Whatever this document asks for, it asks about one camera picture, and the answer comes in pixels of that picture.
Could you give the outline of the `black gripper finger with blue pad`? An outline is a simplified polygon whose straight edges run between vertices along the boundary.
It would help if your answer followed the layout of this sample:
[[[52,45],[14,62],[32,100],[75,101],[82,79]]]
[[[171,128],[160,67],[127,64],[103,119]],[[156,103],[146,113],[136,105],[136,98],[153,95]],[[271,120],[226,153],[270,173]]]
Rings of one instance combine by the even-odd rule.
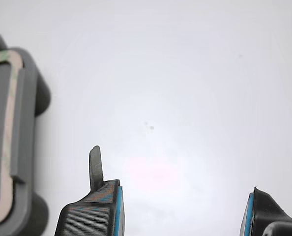
[[[292,218],[266,192],[249,194],[240,236],[292,236]]]

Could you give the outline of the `black gripper finger with nail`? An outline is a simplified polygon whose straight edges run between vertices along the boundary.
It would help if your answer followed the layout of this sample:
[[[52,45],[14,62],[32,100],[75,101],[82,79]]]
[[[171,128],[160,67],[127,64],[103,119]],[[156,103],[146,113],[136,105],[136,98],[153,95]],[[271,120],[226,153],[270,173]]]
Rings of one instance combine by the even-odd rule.
[[[103,178],[101,151],[89,153],[90,192],[60,212],[56,236],[123,236],[125,211],[120,180]]]

